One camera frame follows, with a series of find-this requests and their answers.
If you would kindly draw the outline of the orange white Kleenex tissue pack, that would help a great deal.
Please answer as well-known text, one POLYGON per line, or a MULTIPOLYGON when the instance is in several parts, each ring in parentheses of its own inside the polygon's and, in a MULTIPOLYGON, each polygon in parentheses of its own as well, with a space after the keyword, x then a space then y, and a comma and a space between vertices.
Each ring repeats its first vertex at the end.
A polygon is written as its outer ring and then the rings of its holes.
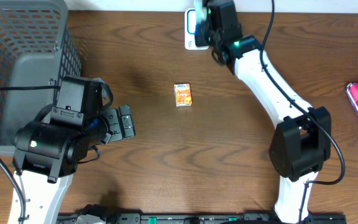
POLYGON ((191 88, 189 83, 175 84, 175 105, 179 106, 191 106, 193 104, 191 88))

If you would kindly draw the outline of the mint green wipes packet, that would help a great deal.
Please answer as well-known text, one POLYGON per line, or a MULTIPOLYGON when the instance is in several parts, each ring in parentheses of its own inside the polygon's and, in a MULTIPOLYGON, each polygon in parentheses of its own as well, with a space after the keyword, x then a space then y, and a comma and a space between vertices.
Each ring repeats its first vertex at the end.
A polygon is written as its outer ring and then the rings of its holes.
POLYGON ((207 4, 208 4, 208 0, 194 0, 194 8, 195 8, 197 24, 201 24, 202 22, 207 20, 207 15, 208 15, 207 4))

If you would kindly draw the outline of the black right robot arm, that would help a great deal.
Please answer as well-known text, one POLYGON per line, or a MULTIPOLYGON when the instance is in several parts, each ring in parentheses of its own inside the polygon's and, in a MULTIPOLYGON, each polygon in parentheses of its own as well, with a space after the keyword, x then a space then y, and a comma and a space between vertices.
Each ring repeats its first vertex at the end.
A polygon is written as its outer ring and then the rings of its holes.
POLYGON ((245 35, 234 1, 195 1, 194 40, 255 95, 274 134, 269 148, 280 176, 278 199, 269 220, 309 223, 308 201, 319 171, 331 157, 331 115, 298 95, 270 63, 265 42, 245 35))

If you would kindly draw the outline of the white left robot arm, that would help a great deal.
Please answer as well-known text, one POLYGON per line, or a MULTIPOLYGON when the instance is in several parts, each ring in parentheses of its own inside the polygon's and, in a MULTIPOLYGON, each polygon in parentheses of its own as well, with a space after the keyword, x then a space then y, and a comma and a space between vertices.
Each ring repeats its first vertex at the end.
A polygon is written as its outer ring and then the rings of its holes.
POLYGON ((9 223, 56 223, 74 173, 88 151, 135 136, 129 106, 112 108, 101 80, 66 76, 47 114, 18 130, 13 175, 17 187, 9 223))

